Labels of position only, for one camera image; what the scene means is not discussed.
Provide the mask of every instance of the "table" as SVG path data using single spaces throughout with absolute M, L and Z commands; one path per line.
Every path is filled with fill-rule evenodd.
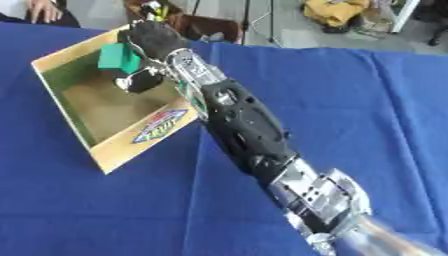
M 197 122 L 104 176 L 29 65 L 100 32 L 0 31 L 0 255 L 314 255 Z M 355 178 L 378 219 L 448 251 L 447 58 L 193 47 L 263 100 L 316 169 Z

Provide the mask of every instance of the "yellow bag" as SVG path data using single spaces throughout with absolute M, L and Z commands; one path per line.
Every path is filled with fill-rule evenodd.
M 345 25 L 348 20 L 369 7 L 369 0 L 348 0 L 331 3 L 328 0 L 308 0 L 303 14 L 319 23 L 332 27 Z

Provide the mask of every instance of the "cardboard bottom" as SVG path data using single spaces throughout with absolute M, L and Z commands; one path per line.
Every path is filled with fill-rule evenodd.
M 74 84 L 60 93 L 69 115 L 89 144 L 96 145 L 140 121 L 179 97 L 174 84 L 141 94 L 126 93 L 113 84 L 107 73 Z

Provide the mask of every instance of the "person's hand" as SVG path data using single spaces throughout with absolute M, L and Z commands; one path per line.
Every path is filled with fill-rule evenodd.
M 163 61 L 172 51 L 187 47 L 187 41 L 168 24 L 145 21 L 133 26 L 130 39 L 149 58 Z
M 27 0 L 31 13 L 31 22 L 36 23 L 41 12 L 44 13 L 44 21 L 50 23 L 61 19 L 62 12 L 50 0 Z

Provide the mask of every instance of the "tripod leg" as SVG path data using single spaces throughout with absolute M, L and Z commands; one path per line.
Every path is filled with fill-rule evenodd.
M 269 42 L 274 43 L 274 0 L 271 0 Z
M 241 23 L 241 29 L 243 30 L 243 37 L 241 38 L 241 44 L 244 45 L 246 43 L 246 34 L 249 29 L 249 10 L 250 10 L 250 0 L 246 0 L 246 6 L 244 9 L 244 18 Z

